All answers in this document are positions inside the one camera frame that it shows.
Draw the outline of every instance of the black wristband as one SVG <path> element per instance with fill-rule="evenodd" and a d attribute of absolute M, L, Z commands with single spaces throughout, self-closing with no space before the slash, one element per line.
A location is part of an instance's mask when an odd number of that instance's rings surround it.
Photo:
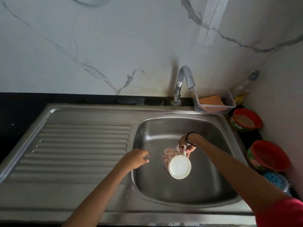
<path fill-rule="evenodd" d="M 194 146 L 194 147 L 197 147 L 196 145 L 194 145 L 194 144 L 192 144 L 192 143 L 190 143 L 189 141 L 188 141 L 188 135 L 189 134 L 191 134 L 191 133 L 196 133 L 197 134 L 197 132 L 194 132 L 194 131 L 192 131 L 192 132 L 189 132 L 187 135 L 186 135 L 186 137 L 185 137 L 185 144 L 188 146 L 188 144 L 189 145 L 192 145 L 192 146 Z"/>

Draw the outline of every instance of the orange sponge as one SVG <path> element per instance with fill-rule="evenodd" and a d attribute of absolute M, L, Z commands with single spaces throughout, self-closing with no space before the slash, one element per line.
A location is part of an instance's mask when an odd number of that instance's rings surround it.
<path fill-rule="evenodd" d="M 200 104 L 206 104 L 206 105 L 222 105 L 225 106 L 224 103 L 221 101 L 220 95 L 214 95 L 210 97 L 200 98 L 199 99 Z M 219 112 L 219 111 L 225 111 L 227 110 L 227 107 L 204 107 L 200 106 L 203 110 L 211 113 Z"/>

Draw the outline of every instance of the floral mug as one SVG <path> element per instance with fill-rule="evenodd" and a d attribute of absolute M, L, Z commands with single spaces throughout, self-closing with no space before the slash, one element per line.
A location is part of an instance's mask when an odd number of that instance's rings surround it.
<path fill-rule="evenodd" d="M 167 148 L 162 154 L 164 168 L 169 175 L 175 179 L 184 179 L 191 171 L 191 162 L 186 157 L 186 148 L 181 152 L 179 145 L 177 148 Z"/>

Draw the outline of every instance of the hand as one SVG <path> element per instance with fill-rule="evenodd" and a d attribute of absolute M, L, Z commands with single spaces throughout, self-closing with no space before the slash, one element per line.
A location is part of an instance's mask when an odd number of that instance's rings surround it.
<path fill-rule="evenodd" d="M 185 138 L 186 138 L 186 135 L 182 136 L 181 139 L 180 139 L 180 141 L 179 141 L 179 149 L 180 149 L 180 151 L 184 151 L 183 147 L 186 146 Z M 196 149 L 196 147 L 194 147 L 193 145 L 186 146 L 186 157 L 189 158 L 190 153 L 193 152 L 195 149 Z"/>
<path fill-rule="evenodd" d="M 149 157 L 148 150 L 134 149 L 133 151 L 126 153 L 117 163 L 117 166 L 130 172 L 149 162 L 148 159 L 143 158 L 145 156 Z"/>

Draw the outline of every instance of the wall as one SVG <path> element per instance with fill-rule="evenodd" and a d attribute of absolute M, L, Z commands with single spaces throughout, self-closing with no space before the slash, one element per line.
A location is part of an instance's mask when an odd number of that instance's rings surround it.
<path fill-rule="evenodd" d="M 288 37 L 302 32 L 303 14 Z M 262 65 L 262 75 L 244 105 L 264 122 L 263 138 L 279 145 L 289 156 L 292 184 L 303 198 L 303 43 L 273 54 Z"/>
<path fill-rule="evenodd" d="M 168 96 L 183 65 L 230 88 L 289 39 L 298 2 L 0 0 L 0 91 Z"/>

